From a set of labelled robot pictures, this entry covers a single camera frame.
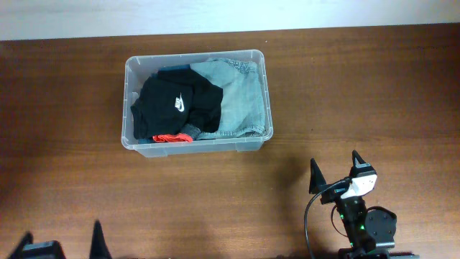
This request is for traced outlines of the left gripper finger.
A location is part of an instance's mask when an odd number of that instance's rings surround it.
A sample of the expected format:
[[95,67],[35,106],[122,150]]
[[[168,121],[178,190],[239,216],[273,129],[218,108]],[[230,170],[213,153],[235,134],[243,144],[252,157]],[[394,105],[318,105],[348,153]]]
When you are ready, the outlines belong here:
[[91,240],[90,259],[112,259],[111,253],[107,247],[101,223],[96,220],[93,226]]
[[22,252],[26,245],[31,245],[33,243],[33,234],[31,232],[26,232],[19,244],[13,249],[12,253],[7,257],[7,259],[22,259]]

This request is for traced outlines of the blue denim jeans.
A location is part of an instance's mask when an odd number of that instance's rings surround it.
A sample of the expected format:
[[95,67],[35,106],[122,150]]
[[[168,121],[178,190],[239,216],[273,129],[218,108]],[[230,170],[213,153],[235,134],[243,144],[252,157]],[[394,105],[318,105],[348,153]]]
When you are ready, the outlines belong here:
[[[187,70],[189,69],[190,66],[187,65],[174,65],[174,66],[166,66],[163,68],[160,68],[159,71],[176,71],[176,70]],[[139,144],[152,144],[155,143],[154,137],[148,137],[147,139],[139,139],[138,140]]]

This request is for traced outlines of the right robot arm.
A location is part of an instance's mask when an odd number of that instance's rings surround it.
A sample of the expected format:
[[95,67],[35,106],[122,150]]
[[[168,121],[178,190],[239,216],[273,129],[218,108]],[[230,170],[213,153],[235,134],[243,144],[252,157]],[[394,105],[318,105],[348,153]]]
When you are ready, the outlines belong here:
[[354,150],[351,156],[352,167],[348,176],[334,183],[327,183],[316,160],[310,160],[309,194],[313,197],[303,216],[305,241],[310,256],[315,257],[308,236],[308,212],[313,202],[319,199],[322,204],[334,204],[331,211],[339,213],[344,225],[343,236],[348,239],[350,247],[339,249],[338,258],[419,258],[419,255],[411,252],[390,252],[395,247],[397,215],[381,206],[366,206],[363,197],[374,190],[377,172],[357,151]]

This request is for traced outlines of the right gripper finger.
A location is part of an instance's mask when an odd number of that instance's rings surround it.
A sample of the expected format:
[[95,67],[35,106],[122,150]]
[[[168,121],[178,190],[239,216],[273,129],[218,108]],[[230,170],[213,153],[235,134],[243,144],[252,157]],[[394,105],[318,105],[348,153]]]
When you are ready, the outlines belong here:
[[314,158],[310,159],[310,183],[309,194],[318,194],[327,187],[327,183],[321,169]]
[[361,155],[356,150],[352,151],[352,162],[353,162],[353,166],[358,166],[358,165],[361,166],[366,163],[364,159],[361,157]]

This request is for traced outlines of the light grey jeans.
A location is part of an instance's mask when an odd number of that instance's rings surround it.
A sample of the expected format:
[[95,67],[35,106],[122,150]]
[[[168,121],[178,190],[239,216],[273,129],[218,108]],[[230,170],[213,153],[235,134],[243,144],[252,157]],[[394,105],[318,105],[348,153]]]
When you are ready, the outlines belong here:
[[209,58],[190,67],[223,90],[218,129],[200,133],[199,140],[260,137],[265,133],[262,82],[255,62]]

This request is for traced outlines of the black shorts red grey waistband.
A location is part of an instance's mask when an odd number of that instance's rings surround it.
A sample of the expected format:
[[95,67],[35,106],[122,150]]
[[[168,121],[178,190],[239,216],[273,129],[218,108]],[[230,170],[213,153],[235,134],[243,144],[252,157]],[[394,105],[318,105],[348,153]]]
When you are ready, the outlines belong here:
[[185,124],[179,131],[174,135],[155,135],[152,139],[155,142],[193,142],[201,133],[201,130],[191,124]]

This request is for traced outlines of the black Nike garment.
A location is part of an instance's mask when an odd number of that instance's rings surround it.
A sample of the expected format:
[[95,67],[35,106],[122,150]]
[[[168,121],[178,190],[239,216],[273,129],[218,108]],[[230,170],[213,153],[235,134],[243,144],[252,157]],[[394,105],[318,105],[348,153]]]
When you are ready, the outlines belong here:
[[223,97],[222,88],[191,68],[160,70],[144,82],[130,107],[134,138],[184,134],[196,140],[202,133],[214,133]]

